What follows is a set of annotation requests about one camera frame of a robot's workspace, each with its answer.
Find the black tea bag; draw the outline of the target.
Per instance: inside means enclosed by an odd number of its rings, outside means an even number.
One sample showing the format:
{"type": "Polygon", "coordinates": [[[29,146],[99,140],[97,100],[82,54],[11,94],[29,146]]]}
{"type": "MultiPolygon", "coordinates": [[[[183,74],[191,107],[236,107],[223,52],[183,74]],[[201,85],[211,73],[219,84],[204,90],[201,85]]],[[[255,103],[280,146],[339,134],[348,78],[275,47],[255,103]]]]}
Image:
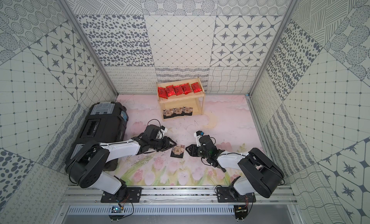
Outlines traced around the black tea bag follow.
{"type": "Polygon", "coordinates": [[[185,151],[184,145],[177,145],[172,148],[170,157],[183,158],[185,151]]]}
{"type": "Polygon", "coordinates": [[[182,107],[173,109],[173,116],[174,117],[179,117],[179,116],[184,116],[184,115],[185,115],[185,113],[184,113],[182,107]]]}
{"type": "Polygon", "coordinates": [[[174,110],[173,109],[165,109],[163,110],[163,119],[169,119],[174,117],[174,110]]]}
{"type": "Polygon", "coordinates": [[[193,114],[193,108],[192,107],[183,107],[182,110],[183,110],[182,114],[184,116],[192,116],[192,114],[193,114]]]}

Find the red tea bag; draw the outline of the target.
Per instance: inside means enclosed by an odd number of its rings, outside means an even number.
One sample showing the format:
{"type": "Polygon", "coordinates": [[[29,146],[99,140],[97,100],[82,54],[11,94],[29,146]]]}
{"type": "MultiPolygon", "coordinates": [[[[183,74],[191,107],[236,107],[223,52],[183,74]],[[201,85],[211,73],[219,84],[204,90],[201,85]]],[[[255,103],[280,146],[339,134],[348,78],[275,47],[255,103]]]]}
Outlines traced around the red tea bag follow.
{"type": "Polygon", "coordinates": [[[173,88],[176,96],[184,94],[184,90],[181,85],[173,86],[173,88]]]}
{"type": "Polygon", "coordinates": [[[181,88],[183,90],[183,93],[185,95],[189,94],[189,93],[192,93],[192,88],[191,88],[191,85],[189,83],[185,83],[185,84],[182,84],[181,85],[181,88]]]}
{"type": "Polygon", "coordinates": [[[192,88],[194,93],[202,92],[202,86],[199,82],[191,84],[191,88],[192,88]]]}
{"type": "Polygon", "coordinates": [[[160,98],[167,99],[168,95],[167,95],[166,88],[158,87],[158,96],[160,98]]]}
{"type": "Polygon", "coordinates": [[[176,92],[175,92],[175,89],[174,89],[173,85],[166,86],[165,89],[166,89],[167,97],[171,97],[171,96],[176,95],[176,92]]]}

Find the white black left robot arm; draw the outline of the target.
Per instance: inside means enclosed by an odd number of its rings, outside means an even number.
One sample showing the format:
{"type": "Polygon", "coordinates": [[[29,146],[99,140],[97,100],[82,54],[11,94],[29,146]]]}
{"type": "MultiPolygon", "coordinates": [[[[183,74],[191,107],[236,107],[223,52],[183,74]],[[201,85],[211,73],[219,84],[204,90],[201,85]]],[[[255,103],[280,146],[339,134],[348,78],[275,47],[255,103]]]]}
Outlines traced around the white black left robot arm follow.
{"type": "Polygon", "coordinates": [[[126,182],[106,173],[106,163],[126,156],[164,152],[177,146],[165,134],[164,126],[148,125],[145,131],[128,141],[99,143],[89,141],[66,163],[66,173],[72,183],[81,188],[96,188],[111,195],[117,202],[128,201],[126,182]]]}

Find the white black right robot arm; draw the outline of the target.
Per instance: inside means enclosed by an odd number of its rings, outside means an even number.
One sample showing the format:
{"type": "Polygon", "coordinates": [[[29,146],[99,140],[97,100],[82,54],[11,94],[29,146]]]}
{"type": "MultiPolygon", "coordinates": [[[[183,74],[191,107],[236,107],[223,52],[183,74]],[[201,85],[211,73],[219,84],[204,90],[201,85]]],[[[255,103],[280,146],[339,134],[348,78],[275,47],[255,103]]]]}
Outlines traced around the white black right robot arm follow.
{"type": "Polygon", "coordinates": [[[243,172],[243,176],[232,180],[231,185],[216,191],[228,200],[236,202],[253,193],[269,198],[284,180],[282,170],[258,148],[247,153],[228,152],[218,149],[212,137],[202,131],[196,132],[195,138],[196,144],[185,148],[190,156],[205,159],[209,166],[222,172],[227,169],[243,172]]]}

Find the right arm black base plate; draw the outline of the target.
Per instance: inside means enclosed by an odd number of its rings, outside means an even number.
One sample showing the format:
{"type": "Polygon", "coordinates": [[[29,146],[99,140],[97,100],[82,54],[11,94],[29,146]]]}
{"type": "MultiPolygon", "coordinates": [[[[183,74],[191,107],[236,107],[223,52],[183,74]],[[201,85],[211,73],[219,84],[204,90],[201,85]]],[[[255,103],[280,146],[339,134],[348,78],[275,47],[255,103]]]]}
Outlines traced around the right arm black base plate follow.
{"type": "Polygon", "coordinates": [[[240,195],[235,189],[230,187],[216,186],[214,189],[219,203],[250,203],[256,202],[255,194],[248,193],[240,195]]]}

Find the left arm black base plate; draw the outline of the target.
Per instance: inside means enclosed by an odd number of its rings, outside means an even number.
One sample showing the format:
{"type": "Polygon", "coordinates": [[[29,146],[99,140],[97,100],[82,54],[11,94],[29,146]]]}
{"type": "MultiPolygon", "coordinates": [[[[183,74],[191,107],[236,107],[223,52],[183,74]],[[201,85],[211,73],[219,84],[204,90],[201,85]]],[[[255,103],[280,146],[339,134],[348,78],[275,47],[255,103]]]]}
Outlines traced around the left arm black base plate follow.
{"type": "Polygon", "coordinates": [[[104,192],[100,202],[101,203],[119,203],[119,202],[128,202],[128,203],[139,203],[142,187],[125,187],[119,190],[115,194],[109,194],[104,192]]]}

